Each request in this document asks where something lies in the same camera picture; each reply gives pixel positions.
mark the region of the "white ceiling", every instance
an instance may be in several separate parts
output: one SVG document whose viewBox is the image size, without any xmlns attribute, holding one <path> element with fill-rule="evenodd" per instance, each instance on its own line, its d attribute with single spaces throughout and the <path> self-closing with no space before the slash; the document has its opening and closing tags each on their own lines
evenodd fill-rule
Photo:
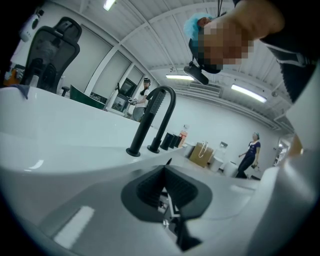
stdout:
<svg viewBox="0 0 320 256">
<path fill-rule="evenodd" d="M 183 74 L 183 67 L 192 59 L 189 39 L 183 33 L 185 21 L 194 13 L 217 16 L 214 0 L 116 0 L 105 11 L 105 0 L 54 0 L 97 24 L 127 48 L 154 76 L 160 85 L 171 86 L 177 94 L 218 104 L 247 114 L 271 129 L 292 132 L 283 114 L 291 101 L 284 86 L 280 66 L 260 41 L 239 65 L 225 65 L 219 74 L 208 74 L 210 85 L 220 87 L 219 95 L 205 90 L 190 91 L 189 83 L 169 80 L 166 75 Z M 234 8 L 232 0 L 223 0 L 221 12 Z M 237 84 L 267 98 L 261 103 L 240 92 L 231 90 Z"/>
</svg>

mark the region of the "woman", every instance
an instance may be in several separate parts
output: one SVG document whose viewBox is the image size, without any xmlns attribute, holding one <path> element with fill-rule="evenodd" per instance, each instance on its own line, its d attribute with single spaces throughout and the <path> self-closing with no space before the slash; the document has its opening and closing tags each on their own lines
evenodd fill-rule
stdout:
<svg viewBox="0 0 320 256">
<path fill-rule="evenodd" d="M 246 179 L 247 176 L 245 174 L 245 170 L 248 169 L 249 166 L 257 166 L 258 165 L 258 158 L 260 153 L 260 147 L 261 144 L 259 142 L 259 133 L 255 132 L 252 135 L 253 141 L 249 143 L 249 148 L 247 152 L 239 155 L 239 157 L 242 157 L 245 155 L 244 159 L 241 161 L 239 167 L 238 167 L 238 174 L 236 175 L 236 178 L 243 178 Z"/>
<path fill-rule="evenodd" d="M 145 110 L 148 104 L 147 96 L 150 93 L 150 90 L 149 90 L 150 85 L 151 85 L 151 81 L 149 78 L 146 77 L 145 79 L 143 79 L 143 90 L 139 93 L 137 103 L 135 105 L 135 109 L 131 117 L 131 119 L 135 121 L 140 122 L 145 113 Z"/>
</svg>

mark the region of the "sink basin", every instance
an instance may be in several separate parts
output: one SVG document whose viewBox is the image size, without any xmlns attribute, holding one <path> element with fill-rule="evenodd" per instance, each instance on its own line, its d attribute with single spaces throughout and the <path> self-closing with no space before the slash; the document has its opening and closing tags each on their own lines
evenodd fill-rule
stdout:
<svg viewBox="0 0 320 256">
<path fill-rule="evenodd" d="M 30 87 L 0 90 L 1 186 L 13 210 L 34 225 L 96 182 L 165 165 L 184 148 L 126 153 L 139 126 L 106 111 Z"/>
</svg>

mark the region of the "fluorescent light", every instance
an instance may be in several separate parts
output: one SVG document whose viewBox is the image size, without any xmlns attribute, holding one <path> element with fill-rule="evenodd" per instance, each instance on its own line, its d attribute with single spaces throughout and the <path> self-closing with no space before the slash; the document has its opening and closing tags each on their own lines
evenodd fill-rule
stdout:
<svg viewBox="0 0 320 256">
<path fill-rule="evenodd" d="M 168 79 L 182 79 L 182 80 L 190 80 L 190 81 L 194 81 L 194 79 L 191 76 L 188 75 L 172 75 L 172 74 L 167 74 L 166 78 Z"/>
<path fill-rule="evenodd" d="M 232 85 L 231 89 L 236 90 L 236 91 L 238 91 L 240 93 L 246 94 L 246 95 L 248 95 L 248 96 L 250 96 L 252 98 L 255 98 L 256 100 L 258 100 L 258 101 L 260 101 L 262 103 L 265 103 L 267 101 L 267 99 L 265 97 L 262 97 L 262 96 L 254 93 L 254 92 L 252 92 L 250 90 L 244 89 L 244 88 L 239 87 L 239 86 L 237 86 L 235 84 Z"/>
<path fill-rule="evenodd" d="M 111 6 L 115 3 L 116 0 L 106 0 L 103 8 L 107 11 L 110 10 Z"/>
</svg>

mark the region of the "black office chair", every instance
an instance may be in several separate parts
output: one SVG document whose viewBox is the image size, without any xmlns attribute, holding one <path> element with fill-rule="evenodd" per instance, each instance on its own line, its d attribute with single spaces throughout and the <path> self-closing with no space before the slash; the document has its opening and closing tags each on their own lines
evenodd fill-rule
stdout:
<svg viewBox="0 0 320 256">
<path fill-rule="evenodd" d="M 42 26 L 34 35 L 28 54 L 22 85 L 30 85 L 38 76 L 37 87 L 57 93 L 59 80 L 80 52 L 78 40 L 82 28 L 69 17 L 54 27 Z"/>
</svg>

